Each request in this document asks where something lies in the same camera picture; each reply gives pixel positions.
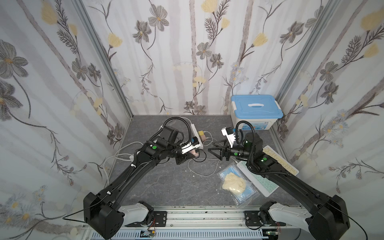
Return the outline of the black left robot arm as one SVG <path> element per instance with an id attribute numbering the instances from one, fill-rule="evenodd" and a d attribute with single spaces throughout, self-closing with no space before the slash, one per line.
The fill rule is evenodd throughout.
<path id="1" fill-rule="evenodd" d="M 84 221 L 105 240 L 111 239 L 121 227 L 155 224 L 154 208 L 144 201 L 123 207 L 121 202 L 134 186 L 162 160 L 174 158 L 177 164 L 193 159 L 199 142 L 190 124 L 183 118 L 167 119 L 141 148 L 134 159 L 113 182 L 97 194 L 89 193 L 83 200 Z"/>

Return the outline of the pink USB charger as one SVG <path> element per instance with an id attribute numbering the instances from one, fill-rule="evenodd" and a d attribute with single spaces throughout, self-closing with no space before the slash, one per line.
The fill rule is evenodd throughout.
<path id="1" fill-rule="evenodd" d="M 189 151 L 188 153 L 191 155 L 191 157 L 192 157 L 193 159 L 196 159 L 196 158 L 198 158 L 198 157 L 200 156 L 199 151 L 196 151 L 195 149 Z"/>

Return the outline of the pink USB charger end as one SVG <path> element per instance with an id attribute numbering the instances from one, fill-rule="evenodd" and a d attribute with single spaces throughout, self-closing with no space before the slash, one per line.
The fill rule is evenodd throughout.
<path id="1" fill-rule="evenodd" d="M 200 138 L 201 138 L 202 143 L 204 143 L 207 140 L 205 135 L 201 135 Z"/>

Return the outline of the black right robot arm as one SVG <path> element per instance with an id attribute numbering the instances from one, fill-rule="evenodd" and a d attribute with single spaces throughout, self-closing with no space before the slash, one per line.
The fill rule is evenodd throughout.
<path id="1" fill-rule="evenodd" d="M 264 151 L 263 140 L 251 130 L 244 134 L 240 121 L 234 128 L 223 128 L 226 137 L 222 145 L 215 142 L 208 151 L 219 160 L 231 157 L 246 163 L 247 170 L 267 179 L 294 197 L 306 209 L 302 212 L 270 201 L 260 207 L 260 213 L 267 223 L 282 222 L 309 232 L 316 240 L 339 240 L 350 228 L 345 201 L 335 195 L 322 193 L 289 172 L 277 158 Z"/>

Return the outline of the white power strip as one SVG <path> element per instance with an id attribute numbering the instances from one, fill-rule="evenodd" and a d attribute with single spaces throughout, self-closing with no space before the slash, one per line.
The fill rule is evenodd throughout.
<path id="1" fill-rule="evenodd" d="M 193 137 L 195 137 L 197 139 L 197 141 L 199 142 L 199 148 L 203 149 L 204 148 L 203 142 L 202 142 L 201 137 L 200 137 L 200 135 L 196 129 L 196 126 L 194 124 L 191 124 L 191 130 L 193 133 Z"/>

